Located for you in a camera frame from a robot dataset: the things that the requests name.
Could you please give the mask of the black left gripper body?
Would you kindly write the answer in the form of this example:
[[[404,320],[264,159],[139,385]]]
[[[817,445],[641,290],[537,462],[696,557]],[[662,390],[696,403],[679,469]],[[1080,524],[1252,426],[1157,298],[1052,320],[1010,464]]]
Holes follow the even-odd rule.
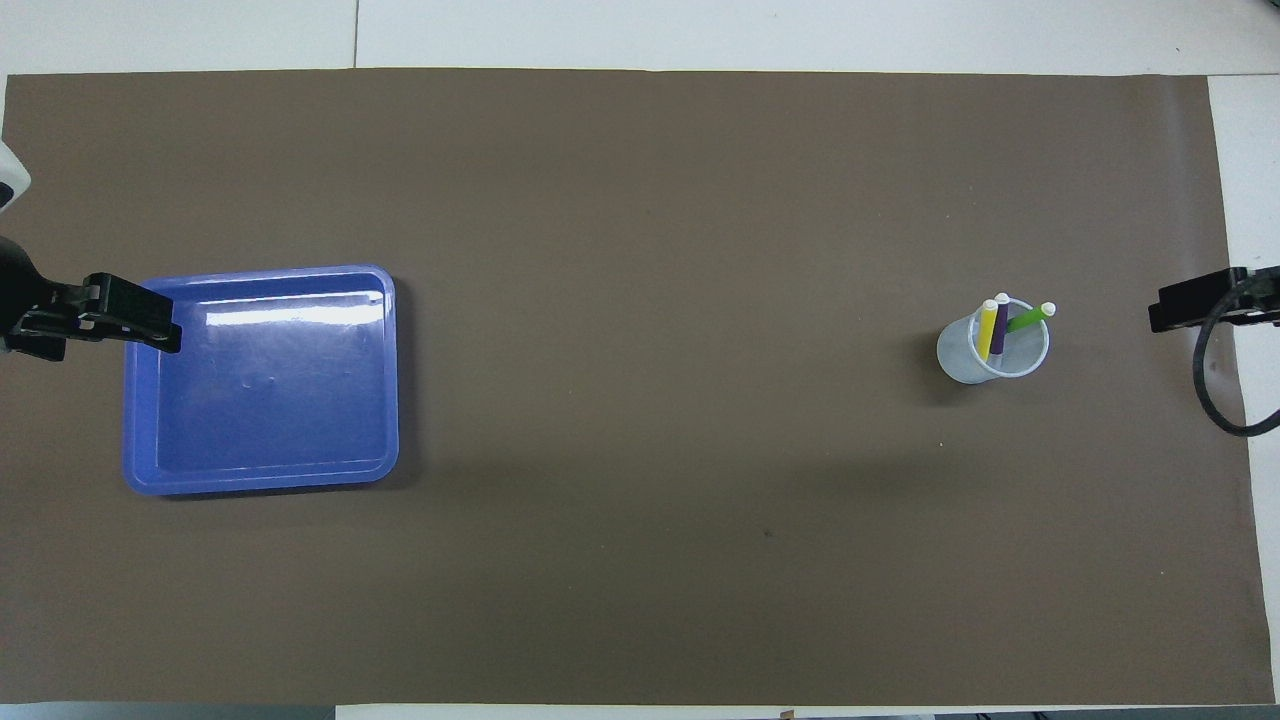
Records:
[[[64,346],[90,341],[81,329],[81,284],[45,278],[17,242],[1,238],[1,324],[5,346]]]

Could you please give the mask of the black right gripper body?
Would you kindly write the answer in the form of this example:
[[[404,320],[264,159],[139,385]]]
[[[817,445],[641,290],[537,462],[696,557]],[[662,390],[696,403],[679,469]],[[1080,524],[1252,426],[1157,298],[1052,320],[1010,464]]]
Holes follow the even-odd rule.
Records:
[[[1236,325],[1279,327],[1279,266],[1260,268],[1236,284]]]

